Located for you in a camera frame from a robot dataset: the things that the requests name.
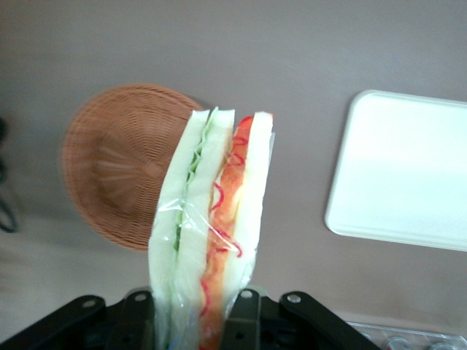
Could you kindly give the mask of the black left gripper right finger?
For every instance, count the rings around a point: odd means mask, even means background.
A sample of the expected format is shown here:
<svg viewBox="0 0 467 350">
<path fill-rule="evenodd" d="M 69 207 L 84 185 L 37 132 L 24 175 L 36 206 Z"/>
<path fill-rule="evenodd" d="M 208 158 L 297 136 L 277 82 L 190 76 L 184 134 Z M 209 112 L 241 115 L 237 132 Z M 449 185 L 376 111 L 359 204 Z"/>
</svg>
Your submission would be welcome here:
<svg viewBox="0 0 467 350">
<path fill-rule="evenodd" d="M 275 302 L 243 289 L 225 321 L 224 349 L 372 349 L 373 342 L 305 292 Z"/>
</svg>

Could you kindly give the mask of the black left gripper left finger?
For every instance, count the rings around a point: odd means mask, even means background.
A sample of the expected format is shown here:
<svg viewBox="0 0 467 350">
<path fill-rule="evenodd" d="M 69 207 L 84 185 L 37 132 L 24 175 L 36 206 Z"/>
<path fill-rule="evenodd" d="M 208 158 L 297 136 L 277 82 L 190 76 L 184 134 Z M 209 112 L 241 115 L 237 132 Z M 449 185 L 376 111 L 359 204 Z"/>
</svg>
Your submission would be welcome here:
<svg viewBox="0 0 467 350">
<path fill-rule="evenodd" d="M 137 290 L 107 306 L 85 295 L 48 314 L 1 343 L 2 349 L 154 349 L 155 306 Z"/>
</svg>

